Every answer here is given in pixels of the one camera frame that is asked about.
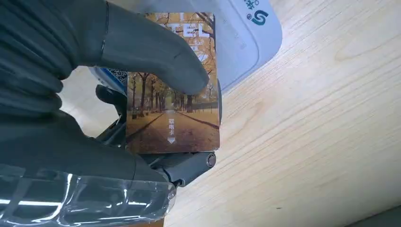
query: card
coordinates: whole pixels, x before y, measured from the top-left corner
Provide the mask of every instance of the card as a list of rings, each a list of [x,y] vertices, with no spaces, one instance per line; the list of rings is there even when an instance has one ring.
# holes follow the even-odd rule
[[[211,13],[147,13],[181,36],[210,78],[196,95],[175,91],[152,75],[130,72],[127,150],[135,153],[209,152],[220,147],[215,18]]]

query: blue sticker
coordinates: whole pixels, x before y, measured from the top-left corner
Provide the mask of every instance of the blue sticker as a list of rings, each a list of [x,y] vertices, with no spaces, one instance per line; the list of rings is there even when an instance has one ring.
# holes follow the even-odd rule
[[[263,10],[257,10],[254,14],[254,18],[252,18],[252,22],[257,25],[264,25],[266,23],[266,17],[269,14]]]

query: wood grain surface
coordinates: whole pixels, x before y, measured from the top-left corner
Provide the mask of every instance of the wood grain surface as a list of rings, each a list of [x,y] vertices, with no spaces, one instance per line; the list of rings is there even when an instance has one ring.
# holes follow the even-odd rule
[[[270,2],[282,47],[224,96],[218,163],[167,227],[337,227],[401,204],[401,1]]]
[[[157,222],[154,223],[150,223],[150,224],[141,224],[141,225],[133,225],[133,226],[127,226],[127,227],[163,227],[163,220],[159,220]]]

